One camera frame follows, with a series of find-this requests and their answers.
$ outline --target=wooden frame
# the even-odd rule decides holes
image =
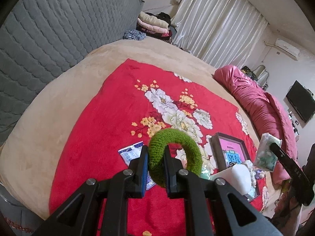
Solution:
[[[227,165],[226,165],[226,161],[225,161],[225,157],[224,157],[224,153],[223,153],[224,150],[221,147],[220,139],[224,139],[224,140],[226,140],[228,142],[232,142],[232,143],[238,144],[240,146],[240,149],[242,151],[244,159],[245,160],[250,160],[250,156],[248,154],[246,145],[245,145],[243,140],[238,139],[238,138],[233,137],[233,136],[229,136],[227,134],[223,134],[223,133],[217,132],[216,134],[214,134],[211,137],[211,145],[212,145],[213,153],[215,155],[215,159],[216,159],[219,171],[227,169]],[[250,202],[250,201],[252,201],[253,199],[257,198],[260,195],[258,187],[256,187],[256,191],[255,192],[256,192],[256,194],[255,194],[254,198],[252,198],[250,195],[244,195],[244,196]]]

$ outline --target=yellow flower pattern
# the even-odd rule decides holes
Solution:
[[[192,117],[192,114],[190,112],[187,112],[186,110],[183,110],[183,113],[187,115],[188,117]]]
[[[158,122],[158,125],[161,125],[161,127],[162,127],[162,128],[166,128],[165,123],[164,123],[164,122],[162,122],[162,121],[159,121],[159,122]]]
[[[148,89],[149,89],[149,87],[147,85],[142,84],[142,88],[141,88],[142,91],[147,92]]]
[[[194,97],[192,94],[189,95],[188,93],[188,89],[186,88],[185,91],[182,91],[183,95],[179,96],[179,101],[183,102],[187,105],[190,105],[190,109],[195,109],[195,107],[198,107],[197,104],[195,104],[195,100],[193,100],[192,98]]]
[[[143,126],[148,126],[149,125],[149,120],[147,117],[142,118],[142,121],[140,122]]]
[[[143,136],[143,132],[142,130],[145,129],[147,127],[147,131],[146,133],[148,134],[149,137],[154,136],[154,134],[156,132],[158,132],[159,130],[161,130],[162,128],[166,128],[166,125],[163,121],[156,121],[156,119],[154,117],[143,117],[141,122],[140,122],[144,127],[143,128],[139,128],[136,131],[131,131],[131,135],[134,136],[137,132],[139,132],[137,135],[139,138],[141,138]],[[131,125],[133,126],[138,126],[138,124],[136,122],[133,122]]]
[[[150,233],[149,231],[144,231],[142,233],[142,236],[152,236],[152,233]]]

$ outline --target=window curtain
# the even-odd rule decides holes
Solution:
[[[248,0],[182,0],[173,43],[215,68],[241,68],[267,24]]]

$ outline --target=gray upholstered wall panel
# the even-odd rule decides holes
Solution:
[[[141,0],[19,0],[0,28],[0,145],[36,95],[135,28]]]

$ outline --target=air conditioner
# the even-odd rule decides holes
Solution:
[[[278,51],[284,53],[285,55],[289,56],[291,59],[294,59],[295,61],[298,60],[298,56],[300,54],[300,50],[293,45],[285,42],[284,40],[277,39],[276,40],[276,45],[269,44],[264,41],[264,44],[266,46],[274,47]]]
[[[285,42],[284,40],[277,39],[276,40],[276,46],[279,47],[280,49],[285,50],[287,53],[290,53],[294,57],[298,57],[300,54],[300,50],[293,45]]]

